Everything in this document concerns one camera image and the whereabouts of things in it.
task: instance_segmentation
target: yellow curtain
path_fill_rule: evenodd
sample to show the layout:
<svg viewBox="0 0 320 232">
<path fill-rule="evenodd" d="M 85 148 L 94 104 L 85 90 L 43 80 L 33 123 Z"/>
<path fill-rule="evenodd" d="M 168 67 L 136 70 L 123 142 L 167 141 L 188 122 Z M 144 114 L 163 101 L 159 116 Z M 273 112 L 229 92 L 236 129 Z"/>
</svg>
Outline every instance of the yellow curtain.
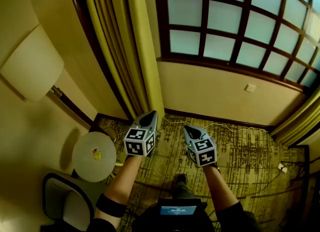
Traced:
<svg viewBox="0 0 320 232">
<path fill-rule="evenodd" d="M 271 132 L 276 143 L 290 146 L 320 122 L 320 86 L 291 117 Z"/>
<path fill-rule="evenodd" d="M 133 118 L 164 116 L 160 79 L 145 0 L 86 0 L 114 81 Z"/>
</svg>

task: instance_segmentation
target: carpet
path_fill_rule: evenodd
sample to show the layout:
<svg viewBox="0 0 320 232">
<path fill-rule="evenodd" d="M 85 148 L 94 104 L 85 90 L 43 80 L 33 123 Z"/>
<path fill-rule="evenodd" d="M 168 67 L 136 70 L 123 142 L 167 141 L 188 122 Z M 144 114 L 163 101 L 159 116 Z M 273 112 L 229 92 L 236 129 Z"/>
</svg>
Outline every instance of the carpet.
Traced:
<svg viewBox="0 0 320 232">
<path fill-rule="evenodd" d="M 158 129 L 156 147 L 150 157 L 143 159 L 139 168 L 129 199 L 130 211 L 121 220 L 122 232 L 131 231 L 135 215 L 143 213 L 157 203 L 159 198 L 171 198 L 170 188 L 178 174 L 187 174 L 187 187 L 202 202 L 207 202 L 207 214 L 214 210 L 203 169 L 197 168 L 186 156 L 183 131 L 186 123 L 177 123 L 187 121 L 192 125 L 205 127 L 212 121 L 172 114 L 165 114 L 165 119 Z M 115 148 L 117 161 L 123 163 L 126 159 L 123 137 L 128 125 L 106 118 L 102 118 L 99 125 L 102 129 L 112 128 L 119 134 Z M 217 144 L 218 166 L 224 180 L 243 209 L 254 213 L 264 231 L 281 231 L 289 210 L 300 198 L 301 182 L 288 188 L 290 179 L 296 176 L 299 168 L 290 164 L 287 165 L 288 173 L 283 173 L 278 169 L 278 164 L 280 161 L 304 161 L 304 150 L 288 150 L 281 144 L 275 144 L 263 130 L 247 130 L 247 127 L 233 124 L 223 125 L 235 132 L 216 124 L 208 126 L 206 130 Z M 111 180 L 108 177 L 102 183 L 108 185 Z M 210 215 L 210 219 L 217 220 L 215 213 Z M 218 222 L 212 225 L 215 231 L 221 231 Z"/>
</svg>

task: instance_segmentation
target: display screen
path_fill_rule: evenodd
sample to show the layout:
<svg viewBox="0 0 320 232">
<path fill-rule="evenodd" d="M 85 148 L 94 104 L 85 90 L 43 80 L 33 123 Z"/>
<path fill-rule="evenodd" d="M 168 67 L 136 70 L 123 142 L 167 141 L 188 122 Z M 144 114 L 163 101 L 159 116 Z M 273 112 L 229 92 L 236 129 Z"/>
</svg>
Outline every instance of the display screen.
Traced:
<svg viewBox="0 0 320 232">
<path fill-rule="evenodd" d="M 197 206 L 161 206 L 160 215 L 192 215 Z"/>
</svg>

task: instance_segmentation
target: round table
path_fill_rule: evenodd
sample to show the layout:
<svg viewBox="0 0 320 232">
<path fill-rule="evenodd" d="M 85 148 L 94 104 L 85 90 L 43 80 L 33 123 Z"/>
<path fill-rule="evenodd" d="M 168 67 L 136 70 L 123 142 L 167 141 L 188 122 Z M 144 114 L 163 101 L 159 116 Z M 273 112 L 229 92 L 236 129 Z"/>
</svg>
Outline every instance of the round table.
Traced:
<svg viewBox="0 0 320 232">
<path fill-rule="evenodd" d="M 76 173 L 88 182 L 106 179 L 113 171 L 116 159 L 116 148 L 112 140 L 97 131 L 80 137 L 72 152 L 72 163 Z"/>
</svg>

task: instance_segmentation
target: shoe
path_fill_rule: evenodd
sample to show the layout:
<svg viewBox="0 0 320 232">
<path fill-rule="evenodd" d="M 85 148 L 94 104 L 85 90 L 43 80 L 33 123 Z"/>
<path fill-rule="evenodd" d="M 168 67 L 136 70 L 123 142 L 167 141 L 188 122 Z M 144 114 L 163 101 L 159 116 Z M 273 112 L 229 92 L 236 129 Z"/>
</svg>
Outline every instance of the shoe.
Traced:
<svg viewBox="0 0 320 232">
<path fill-rule="evenodd" d="M 186 174 L 179 174 L 176 177 L 176 182 L 175 183 L 179 183 L 179 182 L 183 182 L 184 184 L 187 184 L 188 178 Z"/>
</svg>

